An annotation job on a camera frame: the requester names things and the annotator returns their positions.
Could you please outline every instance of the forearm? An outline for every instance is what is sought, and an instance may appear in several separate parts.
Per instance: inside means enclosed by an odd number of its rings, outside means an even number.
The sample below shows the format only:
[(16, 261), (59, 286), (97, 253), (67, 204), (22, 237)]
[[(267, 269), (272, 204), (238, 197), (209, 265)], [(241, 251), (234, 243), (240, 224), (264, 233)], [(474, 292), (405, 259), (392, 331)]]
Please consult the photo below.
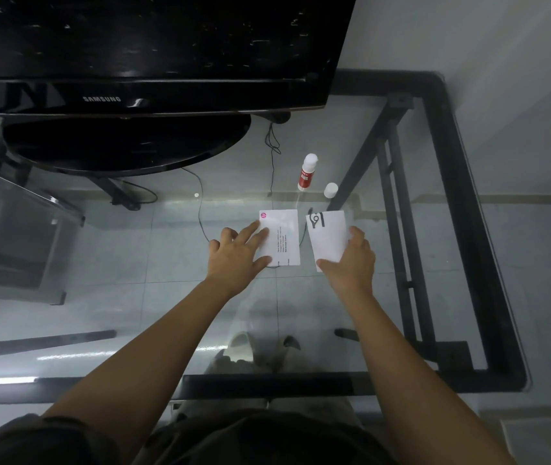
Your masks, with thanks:
[(371, 295), (353, 293), (343, 302), (356, 326), (399, 460), (407, 464), (514, 463)]
[(211, 321), (228, 301), (204, 281), (84, 377), (46, 416), (77, 418), (116, 440), (131, 461), (153, 431)]

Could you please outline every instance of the dark shirt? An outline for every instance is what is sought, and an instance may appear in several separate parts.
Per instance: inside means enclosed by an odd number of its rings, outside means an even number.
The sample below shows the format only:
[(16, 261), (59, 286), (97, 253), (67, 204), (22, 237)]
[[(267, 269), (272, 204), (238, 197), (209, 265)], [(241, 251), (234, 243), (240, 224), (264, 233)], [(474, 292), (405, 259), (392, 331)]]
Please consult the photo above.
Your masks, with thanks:
[[(29, 414), (0, 428), (0, 464), (120, 464), (116, 443), (71, 418)], [(149, 437), (134, 464), (393, 464), (363, 429), (297, 413), (188, 418)]]

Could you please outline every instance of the black sleeve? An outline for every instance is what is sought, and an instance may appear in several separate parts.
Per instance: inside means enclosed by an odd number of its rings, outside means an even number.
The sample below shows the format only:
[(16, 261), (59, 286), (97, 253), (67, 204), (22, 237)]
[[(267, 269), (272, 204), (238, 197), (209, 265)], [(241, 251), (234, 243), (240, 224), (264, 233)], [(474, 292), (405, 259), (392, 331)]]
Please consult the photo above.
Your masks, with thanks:
[(119, 465), (118, 447), (84, 423), (28, 414), (0, 427), (0, 464)]

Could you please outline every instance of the white cap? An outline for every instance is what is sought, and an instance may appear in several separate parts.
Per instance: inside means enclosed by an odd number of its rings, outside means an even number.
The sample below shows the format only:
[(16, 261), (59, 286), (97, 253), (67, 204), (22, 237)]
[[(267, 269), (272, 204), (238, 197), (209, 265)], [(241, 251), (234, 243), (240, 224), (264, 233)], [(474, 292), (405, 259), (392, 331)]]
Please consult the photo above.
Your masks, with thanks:
[(327, 199), (332, 199), (336, 193), (338, 192), (338, 185), (336, 183), (329, 183), (325, 187), (325, 191), (323, 191), (323, 195)]
[(317, 168), (318, 156), (313, 153), (306, 155), (303, 160), (303, 170), (307, 173), (314, 173), (314, 170)]

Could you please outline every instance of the red glue stick label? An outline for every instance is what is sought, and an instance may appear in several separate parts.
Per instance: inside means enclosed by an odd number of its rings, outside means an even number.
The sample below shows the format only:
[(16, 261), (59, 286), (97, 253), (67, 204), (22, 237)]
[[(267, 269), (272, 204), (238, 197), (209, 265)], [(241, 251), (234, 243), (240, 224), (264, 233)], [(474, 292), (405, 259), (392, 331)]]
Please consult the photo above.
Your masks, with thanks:
[(312, 175), (314, 173), (307, 173), (302, 168), (302, 174), (299, 176), (299, 187), (305, 189), (310, 187), (310, 182), (312, 181)]

